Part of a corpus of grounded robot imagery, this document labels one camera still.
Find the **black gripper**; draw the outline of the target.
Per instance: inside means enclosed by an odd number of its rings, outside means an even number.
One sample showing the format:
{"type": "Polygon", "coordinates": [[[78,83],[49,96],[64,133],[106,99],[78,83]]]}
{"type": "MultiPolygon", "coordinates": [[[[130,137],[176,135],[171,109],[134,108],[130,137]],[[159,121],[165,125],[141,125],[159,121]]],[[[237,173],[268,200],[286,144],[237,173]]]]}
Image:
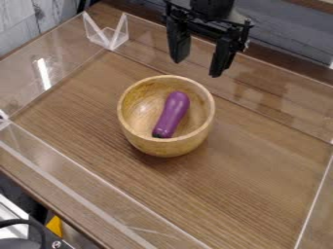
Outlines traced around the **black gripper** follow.
{"type": "MultiPolygon", "coordinates": [[[[189,54],[189,24],[199,24],[204,29],[209,23],[224,23],[245,32],[253,27],[251,21],[233,9],[233,0],[164,0],[165,35],[171,60],[179,63],[189,54]]],[[[215,43],[209,76],[216,78],[229,67],[233,56],[244,50],[237,39],[221,36],[215,43]]]]}

